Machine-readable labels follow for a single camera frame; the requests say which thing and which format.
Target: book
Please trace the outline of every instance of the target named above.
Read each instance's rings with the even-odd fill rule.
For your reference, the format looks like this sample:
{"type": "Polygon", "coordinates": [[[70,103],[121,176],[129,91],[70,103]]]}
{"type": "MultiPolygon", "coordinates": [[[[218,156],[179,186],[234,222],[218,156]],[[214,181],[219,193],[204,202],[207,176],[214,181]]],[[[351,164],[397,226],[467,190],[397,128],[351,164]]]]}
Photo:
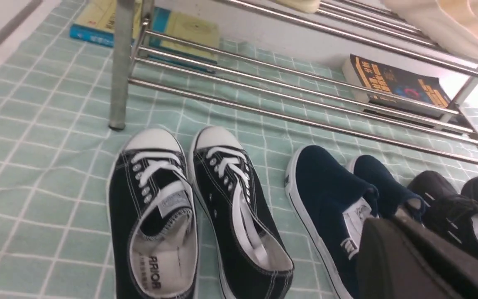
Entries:
{"type": "MultiPolygon", "coordinates": [[[[437,107],[446,108],[450,98],[440,87],[440,79],[423,76],[406,70],[388,66],[351,54],[343,64],[342,72],[348,83],[377,91],[418,100],[437,107]]],[[[423,106],[415,106],[402,100],[368,94],[352,89],[355,100],[410,113],[438,118],[441,113],[423,106]]]]}
{"type": "MultiPolygon", "coordinates": [[[[132,32],[133,41],[139,36],[141,2],[142,0],[136,0],[135,2],[134,29],[132,32]]],[[[70,37],[108,47],[114,46],[116,4],[116,0],[90,0],[81,15],[78,16],[74,24],[70,27],[70,37]]],[[[218,25],[184,13],[155,7],[151,28],[155,32],[160,32],[169,36],[197,42],[209,47],[219,47],[220,34],[218,25]]],[[[168,42],[150,36],[146,36],[144,44],[169,53],[217,64],[218,57],[216,54],[208,51],[201,51],[199,49],[175,44],[174,42],[168,42]]],[[[213,73],[213,70],[190,66],[178,61],[162,57],[153,58],[213,73]]]]}

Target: black book cover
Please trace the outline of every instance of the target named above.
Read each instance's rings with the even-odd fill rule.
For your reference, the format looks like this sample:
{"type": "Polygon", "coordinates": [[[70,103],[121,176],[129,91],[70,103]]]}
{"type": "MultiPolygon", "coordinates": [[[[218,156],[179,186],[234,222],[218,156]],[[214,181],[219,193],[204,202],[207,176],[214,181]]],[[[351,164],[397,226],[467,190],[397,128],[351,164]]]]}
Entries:
{"type": "MultiPolygon", "coordinates": [[[[350,60],[361,84],[365,87],[407,97],[412,100],[419,100],[442,108],[446,108],[451,101],[442,87],[440,87],[439,79],[436,77],[415,74],[353,54],[350,55],[350,60]]],[[[413,110],[412,108],[414,108],[413,105],[400,103],[402,101],[392,98],[377,95],[368,95],[368,98],[370,98],[370,103],[373,104],[408,110],[413,110]]]]}

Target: shoe rack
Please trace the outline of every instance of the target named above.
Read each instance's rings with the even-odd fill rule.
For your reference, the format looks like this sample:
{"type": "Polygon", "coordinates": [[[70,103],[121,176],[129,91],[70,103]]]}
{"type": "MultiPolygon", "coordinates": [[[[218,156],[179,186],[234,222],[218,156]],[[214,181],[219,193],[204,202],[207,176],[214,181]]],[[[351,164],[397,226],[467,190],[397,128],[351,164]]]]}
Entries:
{"type": "MultiPolygon", "coordinates": [[[[220,106],[226,106],[229,108],[235,108],[237,110],[244,110],[246,112],[251,112],[255,114],[264,115],[267,117],[273,117],[281,119],[284,121],[289,121],[292,123],[299,123],[302,125],[308,125],[311,127],[318,127],[327,131],[333,131],[341,134],[347,134],[355,137],[365,138],[367,140],[373,140],[376,142],[383,142],[386,144],[391,144],[394,146],[399,146],[403,148],[408,148],[410,150],[415,150],[423,153],[434,154],[441,157],[446,157],[450,159],[456,159],[462,162],[468,162],[478,165],[478,159],[472,157],[466,157],[463,155],[457,155],[454,153],[444,152],[436,150],[433,148],[423,147],[415,144],[410,144],[407,142],[401,142],[398,140],[393,140],[373,134],[368,134],[366,132],[360,132],[346,127],[336,127],[329,125],[328,123],[319,123],[316,121],[311,121],[307,119],[302,119],[287,114],[282,114],[278,112],[273,112],[270,110],[264,110],[263,108],[249,106],[247,104],[240,104],[237,102],[231,102],[223,98],[218,98],[214,96],[208,96],[201,93],[196,93],[193,91],[178,89],[175,87],[167,87],[160,83],[153,83],[142,78],[138,78],[133,75],[134,65],[136,63],[145,64],[157,68],[165,68],[167,70],[172,70],[178,72],[179,74],[187,74],[190,76],[198,76],[206,80],[213,81],[214,83],[221,83],[223,85],[229,85],[237,87],[240,89],[245,89],[247,91],[254,91],[257,93],[265,93],[272,96],[277,96],[285,100],[296,101],[302,104],[309,106],[316,106],[321,109],[328,110],[337,110],[339,112],[344,112],[351,115],[356,115],[359,117],[364,117],[367,119],[372,119],[376,121],[381,121],[383,123],[389,123],[391,125],[398,125],[400,127],[405,127],[408,129],[413,129],[416,131],[424,132],[427,134],[440,136],[448,138],[450,140],[455,140],[457,142],[464,142],[467,144],[476,145],[478,147],[478,132],[474,127],[468,123],[466,126],[456,125],[450,122],[452,117],[457,115],[462,115],[462,110],[460,105],[463,101],[466,100],[467,96],[478,84],[478,67],[470,68],[468,66],[463,66],[458,63],[450,62],[445,59],[440,59],[438,57],[433,57],[432,55],[425,55],[418,53],[417,51],[412,51],[409,49],[404,49],[402,47],[389,44],[387,42],[381,42],[366,36],[355,34],[350,31],[337,29],[328,25],[324,25],[319,22],[310,21],[298,15],[293,15],[275,8],[252,4],[243,0],[215,0],[227,5],[234,6],[236,8],[247,10],[252,13],[263,15],[265,17],[271,17],[273,19],[278,19],[288,23],[292,23],[306,29],[317,30],[318,32],[323,32],[325,34],[334,35],[340,38],[351,40],[359,44],[364,44],[378,49],[388,51],[390,53],[395,53],[408,57],[410,59],[415,59],[424,63],[432,64],[434,66],[439,66],[444,69],[452,70],[459,72],[461,74],[466,74],[470,76],[470,79],[467,80],[466,84],[461,88],[457,95],[452,99],[451,103],[447,108],[439,108],[431,104],[419,102],[416,100],[411,100],[409,98],[404,98],[397,95],[391,95],[389,93],[383,93],[381,91],[376,91],[373,89],[368,89],[362,86],[356,86],[345,81],[334,80],[332,78],[327,78],[324,76],[319,76],[316,74],[305,73],[297,71],[294,69],[285,68],[282,66],[277,66],[275,64],[262,62],[257,59],[252,59],[250,57],[237,55],[235,53],[230,53],[228,51],[223,51],[220,49],[214,49],[204,45],[200,45],[194,42],[190,42],[183,39],[174,38],[167,36],[165,34],[160,34],[157,32],[152,32],[149,30],[150,20],[152,19],[151,12],[154,10],[154,0],[144,0],[142,4],[142,22],[140,35],[137,40],[135,40],[135,46],[131,46],[131,32],[133,29],[133,14],[134,14],[134,2],[135,0],[117,0],[117,12],[116,12],[116,23],[115,23],[115,45],[113,53],[113,65],[112,65],[112,94],[110,99],[110,128],[112,130],[123,130],[125,128],[125,112],[127,107],[127,92],[128,85],[138,85],[142,87],[148,87],[157,91],[163,91],[166,93],[172,93],[174,95],[191,98],[194,100],[200,100],[202,102],[207,102],[211,104],[216,104],[220,106]],[[219,56],[229,57],[231,59],[237,59],[239,61],[244,61],[247,63],[256,64],[258,66],[263,66],[265,68],[273,68],[280,72],[285,72],[288,74],[294,74],[304,78],[309,78],[312,80],[323,81],[330,84],[335,84],[339,86],[344,86],[347,88],[357,89],[359,91],[364,91],[369,94],[380,95],[382,97],[393,98],[398,101],[406,102],[410,105],[421,106],[428,110],[438,111],[442,117],[440,119],[433,119],[428,117],[423,117],[421,115],[411,114],[402,110],[396,110],[394,108],[387,108],[384,106],[378,106],[369,103],[357,102],[356,100],[334,96],[327,93],[322,93],[320,91],[313,91],[306,89],[304,87],[298,87],[294,85],[289,85],[287,83],[282,83],[280,81],[275,81],[267,78],[262,78],[260,76],[248,74],[238,70],[233,70],[225,68],[222,66],[216,66],[214,64],[197,61],[195,59],[187,58],[184,56],[167,53],[158,49],[151,49],[143,45],[144,38],[146,36],[152,36],[155,38],[160,38],[170,42],[175,42],[184,46],[190,46],[196,49],[201,49],[203,51],[209,51],[215,53],[219,56]],[[168,64],[164,61],[158,61],[154,59],[148,59],[147,57],[151,54],[154,57],[161,57],[167,60],[174,60],[178,62],[183,62],[184,64],[189,64],[192,66],[198,66],[203,69],[215,70],[218,74],[231,74],[233,76],[239,76],[241,78],[246,78],[262,83],[267,83],[270,85],[275,85],[279,87],[284,87],[285,89],[290,89],[292,91],[299,91],[300,93],[309,93],[311,95],[320,96],[324,98],[330,98],[333,100],[339,100],[342,102],[351,103],[360,108],[365,108],[367,110],[373,110],[380,112],[382,114],[388,114],[396,117],[396,119],[391,119],[388,117],[378,116],[375,114],[370,114],[366,112],[361,112],[360,110],[349,110],[346,108],[340,108],[338,106],[331,106],[321,102],[315,102],[313,100],[306,100],[305,98],[299,98],[296,96],[288,95],[285,93],[279,93],[276,91],[271,91],[268,89],[262,89],[253,85],[246,83],[241,83],[234,80],[229,80],[215,76],[213,74],[198,72],[193,69],[185,69],[177,64],[168,64]]],[[[435,42],[429,40],[424,36],[419,30],[415,29],[411,25],[405,23],[397,15],[357,2],[356,0],[334,0],[329,3],[322,2],[319,10],[317,10],[317,15],[336,20],[338,22],[343,22],[351,24],[355,27],[364,28],[372,32],[377,32],[379,34],[384,34],[391,38],[396,38],[404,42],[410,42],[411,44],[423,46],[429,49],[432,49],[436,53],[447,53],[444,49],[438,46],[435,42]]]]}

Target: floor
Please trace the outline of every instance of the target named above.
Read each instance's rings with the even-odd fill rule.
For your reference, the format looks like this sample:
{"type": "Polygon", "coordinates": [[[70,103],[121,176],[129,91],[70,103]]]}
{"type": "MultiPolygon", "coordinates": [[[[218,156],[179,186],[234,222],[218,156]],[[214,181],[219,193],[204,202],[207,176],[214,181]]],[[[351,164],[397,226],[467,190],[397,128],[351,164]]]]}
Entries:
{"type": "MultiPolygon", "coordinates": [[[[340,163],[347,163],[356,155],[374,155],[402,184],[427,169],[442,173],[458,189],[469,178],[478,176],[478,166],[471,164],[140,87],[129,90],[127,128],[122,132],[111,131],[107,116],[112,51],[68,38],[71,20],[84,3],[84,0],[61,0],[0,67],[0,299],[114,297],[105,204],[108,172],[122,144],[131,135],[153,125],[170,130],[184,148],[207,125],[221,125],[237,136],[256,166],[276,225],[294,259],[296,272],[287,299],[334,298],[319,254],[284,195],[284,170],[299,147],[324,146],[340,163]]],[[[337,70],[250,44],[223,40],[220,46],[281,66],[343,78],[337,70]]],[[[247,63],[223,58],[219,64],[325,93],[351,96],[344,89],[247,63]]],[[[279,98],[215,86],[162,70],[138,67],[135,71],[152,80],[228,100],[478,157],[474,147],[383,123],[311,110],[279,98]]],[[[272,86],[261,86],[279,91],[272,86]]],[[[341,105],[319,97],[310,98],[341,105]]],[[[203,213],[199,222],[201,264],[197,298],[218,299],[221,295],[215,240],[203,213]]]]}

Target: dark blue canvas shoe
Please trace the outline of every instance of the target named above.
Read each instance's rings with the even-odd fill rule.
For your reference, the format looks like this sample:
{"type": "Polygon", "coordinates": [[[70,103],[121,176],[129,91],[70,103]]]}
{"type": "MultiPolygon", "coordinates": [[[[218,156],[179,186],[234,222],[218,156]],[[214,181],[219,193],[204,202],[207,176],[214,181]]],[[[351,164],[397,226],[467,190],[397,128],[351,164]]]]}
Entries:
{"type": "Polygon", "coordinates": [[[378,159],[362,155],[350,161],[347,170],[374,185],[379,191],[378,210],[381,217],[390,218],[400,206],[418,221],[425,212],[425,201],[401,185],[378,159]]]}
{"type": "Polygon", "coordinates": [[[358,299],[356,260],[364,220],[377,215],[378,191],[316,145],[289,162],[285,191],[341,299],[358,299]]]}

